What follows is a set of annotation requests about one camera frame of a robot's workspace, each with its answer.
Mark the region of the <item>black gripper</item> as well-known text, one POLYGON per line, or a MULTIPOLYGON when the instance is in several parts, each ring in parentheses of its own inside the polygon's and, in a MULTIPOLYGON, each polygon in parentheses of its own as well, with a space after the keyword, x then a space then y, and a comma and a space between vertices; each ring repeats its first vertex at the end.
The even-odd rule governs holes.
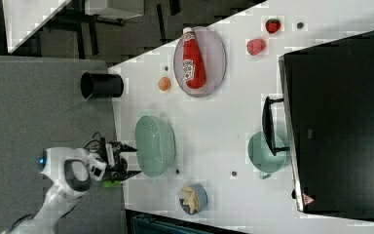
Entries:
POLYGON ((101 158, 107 164, 104 180, 110 181, 125 181, 133 176, 140 174, 140 171, 126 171, 124 170, 124 163, 122 162, 120 154, 122 152, 136 152, 136 149, 122 144, 119 141, 107 142, 104 137, 100 139, 101 158))

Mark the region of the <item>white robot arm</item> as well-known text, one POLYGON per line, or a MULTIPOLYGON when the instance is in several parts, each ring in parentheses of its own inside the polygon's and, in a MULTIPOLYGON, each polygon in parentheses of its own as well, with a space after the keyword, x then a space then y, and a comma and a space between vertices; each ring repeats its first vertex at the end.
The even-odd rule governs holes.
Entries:
POLYGON ((52 147, 43 151, 41 174, 52 182, 37 214, 27 214, 2 234, 56 234, 58 221, 68 215, 90 190, 94 181, 112 187, 136 176, 128 169, 123 152, 134 148, 119 141, 97 141, 98 148, 52 147))

